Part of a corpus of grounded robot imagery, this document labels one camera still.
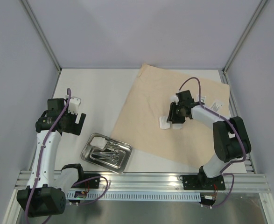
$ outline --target white plastic block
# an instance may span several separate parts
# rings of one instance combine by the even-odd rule
[[[179,99],[178,99],[177,95],[173,95],[173,96],[170,97],[170,102],[171,103],[173,103],[173,102],[178,103],[178,101],[179,101]]]
[[[90,145],[95,146],[100,149],[104,149],[108,141],[105,138],[102,137],[94,137],[92,141],[90,142]]]
[[[171,124],[167,123],[167,116],[160,117],[160,129],[168,129],[171,128]]]
[[[68,106],[68,113],[78,114],[80,104],[81,104],[80,98],[72,97],[70,99],[70,104]]]

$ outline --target metal floor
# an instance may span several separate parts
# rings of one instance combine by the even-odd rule
[[[218,194],[218,202],[224,194]],[[41,224],[45,217],[31,218]],[[23,212],[18,224],[25,224]],[[67,206],[48,224],[267,224],[259,194],[232,193],[223,207],[201,208],[191,202],[98,201],[86,206]]]

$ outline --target black mounting bracket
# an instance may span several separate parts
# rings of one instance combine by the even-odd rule
[[[86,180],[88,178],[95,177],[95,176],[100,176],[100,174],[86,174],[86,173],[84,173],[82,180]],[[99,178],[96,178],[96,179],[87,181],[86,184],[87,184],[87,186],[89,185],[90,189],[98,189],[99,188],[99,182],[100,182]],[[83,188],[83,189],[85,189],[85,183],[78,184],[78,185],[76,185],[72,188]]]
[[[182,175],[183,189],[184,190],[215,190],[214,184],[218,190],[226,190],[223,176],[209,178],[202,184],[198,175]]]

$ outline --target metal tray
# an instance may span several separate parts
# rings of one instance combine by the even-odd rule
[[[90,142],[92,141],[94,137],[102,137],[108,141],[104,149],[100,149],[90,145]],[[111,150],[117,150],[117,152],[119,153],[118,155],[119,159],[117,161],[112,162],[111,159],[103,159],[100,156],[94,155],[94,153],[101,153],[101,152],[105,153],[105,152],[110,152]],[[81,158],[82,160],[93,163],[95,165],[108,169],[117,174],[121,174],[126,167],[128,159],[132,153],[132,150],[133,148],[129,144],[126,144],[121,141],[117,141],[115,139],[109,138],[102,134],[93,133],[90,136],[86,146],[84,147],[81,153]]]

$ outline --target forceps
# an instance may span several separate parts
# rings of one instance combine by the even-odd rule
[[[119,161],[119,150],[110,150],[110,152],[93,152],[90,155],[98,156],[96,160],[110,160],[113,165],[116,165]]]

